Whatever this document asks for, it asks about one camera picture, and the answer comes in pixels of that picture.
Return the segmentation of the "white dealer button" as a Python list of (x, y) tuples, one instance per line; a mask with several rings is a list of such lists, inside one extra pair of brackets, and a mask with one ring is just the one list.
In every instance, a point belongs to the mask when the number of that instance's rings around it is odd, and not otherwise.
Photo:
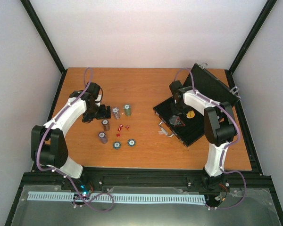
[(187, 114), (186, 114), (186, 117), (188, 119), (192, 119), (195, 117), (195, 112), (193, 110), (189, 111)]

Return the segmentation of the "triangular all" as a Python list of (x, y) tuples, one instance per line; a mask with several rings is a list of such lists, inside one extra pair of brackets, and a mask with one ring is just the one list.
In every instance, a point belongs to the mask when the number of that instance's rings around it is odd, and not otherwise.
[(181, 121), (181, 119), (176, 119), (175, 120), (175, 124), (174, 124), (175, 127), (182, 127), (182, 126), (185, 126), (185, 124)]

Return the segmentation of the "black poker set case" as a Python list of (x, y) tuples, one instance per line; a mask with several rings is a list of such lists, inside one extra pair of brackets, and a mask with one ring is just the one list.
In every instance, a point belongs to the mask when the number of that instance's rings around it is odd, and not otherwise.
[[(238, 101), (239, 96), (234, 94), (225, 84), (223, 84), (217, 77), (210, 73), (207, 69), (202, 68), (199, 64), (194, 64), (190, 74), (186, 78), (184, 83), (181, 83), (183, 87), (193, 87), (198, 90), (201, 94), (209, 97), (214, 101), (220, 103), (228, 102), (233, 107)], [(162, 103), (155, 106), (153, 109), (155, 113), (159, 116), (163, 123), (172, 131), (174, 136), (186, 146), (189, 147), (204, 134), (204, 117), (202, 114), (193, 110), (195, 112), (195, 117), (188, 119), (186, 114), (191, 111), (179, 114), (181, 121), (185, 124), (182, 127), (175, 127), (169, 123), (171, 116), (173, 114), (171, 110), (172, 96)]]

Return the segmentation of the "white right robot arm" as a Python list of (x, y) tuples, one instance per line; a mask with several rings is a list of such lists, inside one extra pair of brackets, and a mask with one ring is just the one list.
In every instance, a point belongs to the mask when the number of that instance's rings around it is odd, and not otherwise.
[(214, 101), (193, 87), (183, 87), (180, 81), (169, 85), (175, 106), (181, 112), (196, 110), (204, 117), (204, 134), (209, 142), (208, 159), (204, 170), (209, 177), (224, 172), (228, 147), (235, 136), (241, 136), (230, 103)]

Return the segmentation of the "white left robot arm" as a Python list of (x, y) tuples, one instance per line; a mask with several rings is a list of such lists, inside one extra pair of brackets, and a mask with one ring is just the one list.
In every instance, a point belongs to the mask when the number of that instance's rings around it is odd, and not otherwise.
[(72, 178), (77, 189), (85, 189), (89, 178), (83, 166), (69, 156), (66, 134), (79, 117), (83, 123), (111, 118), (110, 106), (101, 103), (103, 91), (100, 85), (89, 82), (84, 90), (70, 94), (67, 103), (51, 120), (42, 126), (34, 126), (31, 133), (31, 158), (39, 170), (58, 171)]

